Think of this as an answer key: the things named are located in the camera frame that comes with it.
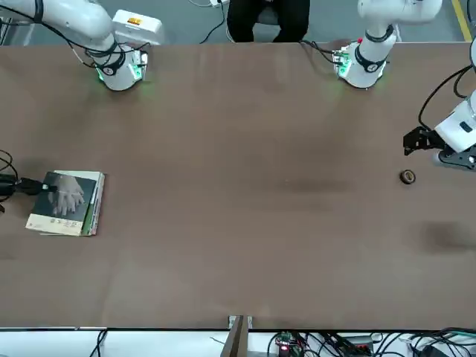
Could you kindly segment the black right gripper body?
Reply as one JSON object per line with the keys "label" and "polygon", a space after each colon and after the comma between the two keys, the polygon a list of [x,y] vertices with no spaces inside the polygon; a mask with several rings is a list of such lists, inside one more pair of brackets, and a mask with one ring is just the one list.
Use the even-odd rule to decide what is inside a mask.
{"label": "black right gripper body", "polygon": [[17,177],[12,174],[0,174],[0,196],[12,196],[16,190]]}

